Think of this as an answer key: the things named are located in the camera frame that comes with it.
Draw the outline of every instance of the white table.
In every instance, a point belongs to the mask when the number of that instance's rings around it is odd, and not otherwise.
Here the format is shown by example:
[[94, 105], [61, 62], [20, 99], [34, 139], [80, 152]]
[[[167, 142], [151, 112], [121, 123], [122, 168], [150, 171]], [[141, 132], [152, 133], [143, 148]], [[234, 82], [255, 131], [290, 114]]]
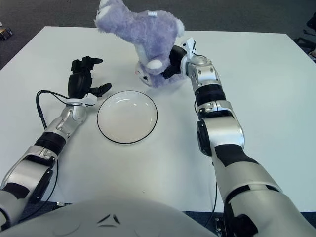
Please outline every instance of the white table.
[[[316, 211], [315, 64], [284, 34], [187, 31], [177, 43], [190, 36], [219, 72], [244, 129], [246, 153], [300, 211]], [[198, 149], [191, 82], [146, 87], [134, 75], [133, 45], [94, 28], [45, 27], [0, 71], [0, 179], [43, 132], [36, 92], [67, 95], [71, 62], [87, 55], [105, 61], [92, 71], [93, 86], [111, 82], [113, 88], [89, 109], [61, 153], [51, 200], [132, 195], [180, 210], [210, 211], [215, 176], [211, 159]], [[144, 92], [158, 108], [156, 128], [134, 145], [107, 140], [96, 123], [102, 102], [123, 90]], [[50, 95], [41, 97], [41, 105], [47, 122], [63, 108]], [[222, 210], [218, 197], [216, 211]]]

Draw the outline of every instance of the black cable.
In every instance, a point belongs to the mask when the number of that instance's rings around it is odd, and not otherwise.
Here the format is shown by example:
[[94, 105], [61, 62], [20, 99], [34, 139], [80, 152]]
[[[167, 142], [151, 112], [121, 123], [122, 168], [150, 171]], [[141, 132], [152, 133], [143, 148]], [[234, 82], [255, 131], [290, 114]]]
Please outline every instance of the black cable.
[[57, 100], [59, 100], [61, 103], [65, 104], [65, 105], [70, 105], [70, 106], [81, 106], [81, 104], [77, 104], [77, 105], [73, 105], [73, 104], [68, 104], [66, 103], [65, 101], [62, 101], [60, 98], [58, 98], [58, 96], [64, 98], [64, 99], [69, 99], [68, 97], [64, 96], [64, 95], [61, 95], [61, 94], [58, 94], [56, 92], [52, 92], [52, 91], [49, 91], [49, 90], [40, 90], [37, 94], [36, 94], [36, 107], [38, 109], [38, 113], [39, 113], [39, 117], [40, 117], [40, 120], [43, 124], [43, 127], [44, 129], [47, 129], [47, 125], [46, 125], [46, 122], [45, 122], [45, 119], [44, 119], [44, 115], [43, 115], [43, 112], [41, 110], [41, 107], [40, 107], [40, 95], [41, 94], [51, 94], [53, 95]]
[[197, 103], [197, 101], [195, 100], [195, 101], [194, 101], [194, 111], [195, 111], [196, 114], [198, 115], [198, 112], [197, 112], [197, 110], [196, 110], [196, 103]]
[[217, 201], [217, 182], [216, 182], [216, 187], [215, 187], [216, 191], [215, 191], [215, 203], [214, 203], [214, 207], [213, 207], [213, 210], [212, 210], [212, 213], [210, 215], [210, 217], [208, 218], [208, 221], [206, 223], [206, 225], [204, 227], [208, 227], [209, 223], [211, 222], [211, 219], [214, 215], [214, 212], [215, 212], [215, 207], [216, 207], [216, 201]]

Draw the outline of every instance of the dark object on floor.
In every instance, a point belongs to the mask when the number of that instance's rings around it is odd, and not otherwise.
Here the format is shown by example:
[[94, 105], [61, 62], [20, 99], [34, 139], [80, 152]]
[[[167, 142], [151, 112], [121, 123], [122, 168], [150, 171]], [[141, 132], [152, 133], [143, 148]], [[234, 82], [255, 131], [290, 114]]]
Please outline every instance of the dark object on floor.
[[309, 28], [312, 28], [316, 32], [316, 12], [313, 17], [306, 23]]
[[0, 27], [0, 40], [7, 40], [13, 35], [9, 27]]
[[316, 63], [316, 58], [312, 55], [312, 52], [316, 49], [315, 42], [301, 37], [293, 41]]

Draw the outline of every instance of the white clamp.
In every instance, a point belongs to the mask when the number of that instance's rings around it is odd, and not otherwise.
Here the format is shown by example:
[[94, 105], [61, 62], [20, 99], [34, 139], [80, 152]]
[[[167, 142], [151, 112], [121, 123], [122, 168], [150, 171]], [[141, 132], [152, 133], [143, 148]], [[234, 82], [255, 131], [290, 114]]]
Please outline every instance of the white clamp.
[[82, 99], [67, 99], [66, 103], [71, 105], [93, 106], [97, 102], [97, 97], [91, 93], [86, 94]]
[[191, 59], [196, 52], [196, 49], [195, 49], [196, 42], [194, 41], [194, 39], [191, 37], [183, 41], [182, 46], [187, 52], [187, 58]]

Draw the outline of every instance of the robotic hand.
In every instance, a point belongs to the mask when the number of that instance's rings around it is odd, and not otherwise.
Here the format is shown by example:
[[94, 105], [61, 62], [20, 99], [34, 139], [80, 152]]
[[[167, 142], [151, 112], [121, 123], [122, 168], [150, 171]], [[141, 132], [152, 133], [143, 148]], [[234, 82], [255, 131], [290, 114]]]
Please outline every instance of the robotic hand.
[[218, 187], [224, 202], [228, 236], [316, 236], [291, 200], [268, 172], [243, 152], [244, 135], [226, 100], [212, 62], [195, 54], [195, 41], [183, 43], [187, 55], [181, 72], [191, 79], [196, 96], [199, 148], [212, 156]]
[[[183, 48], [173, 48], [170, 54], [173, 68], [164, 73], [171, 75], [179, 71], [191, 79], [199, 118], [198, 143], [204, 154], [212, 156], [217, 183], [225, 204], [224, 222], [227, 235], [316, 236], [316, 230], [282, 193], [268, 172], [243, 152], [242, 128], [230, 102], [226, 100], [212, 62], [195, 54], [193, 39], [184, 42]], [[46, 173], [51, 172], [50, 168], [59, 152], [84, 117], [84, 112], [80, 118], [71, 115], [74, 109], [73, 106], [66, 106], [62, 115], [45, 131], [50, 134], [43, 135], [35, 146], [30, 147], [26, 155], [23, 155], [8, 173], [2, 184], [3, 190], [0, 190], [2, 229], [18, 220], [27, 200], [36, 200], [37, 197], [40, 199], [44, 184], [48, 180], [44, 178], [49, 175]], [[148, 200], [118, 197], [69, 205], [16, 225], [2, 234], [3, 237], [216, 236], [171, 207]]]
[[69, 77], [68, 95], [61, 115], [45, 130], [42, 136], [30, 146], [16, 164], [8, 171], [0, 190], [0, 231], [14, 225], [20, 218], [26, 204], [37, 203], [43, 197], [52, 177], [52, 167], [58, 155], [86, 119], [86, 107], [93, 106], [110, 88], [108, 83], [91, 88], [90, 71], [102, 59], [86, 56], [72, 63], [73, 72]]

